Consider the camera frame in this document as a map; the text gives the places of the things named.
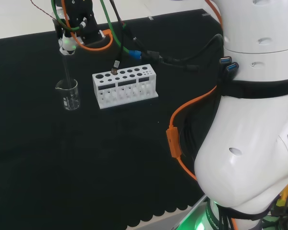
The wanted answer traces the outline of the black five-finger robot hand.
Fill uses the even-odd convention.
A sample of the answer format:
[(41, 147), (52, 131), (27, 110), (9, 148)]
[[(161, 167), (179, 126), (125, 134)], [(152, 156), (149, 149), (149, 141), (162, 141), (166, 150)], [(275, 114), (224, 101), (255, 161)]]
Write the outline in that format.
[(96, 23), (91, 0), (52, 0), (51, 6), (63, 55), (73, 55), (78, 47), (93, 52), (108, 48), (107, 37)]

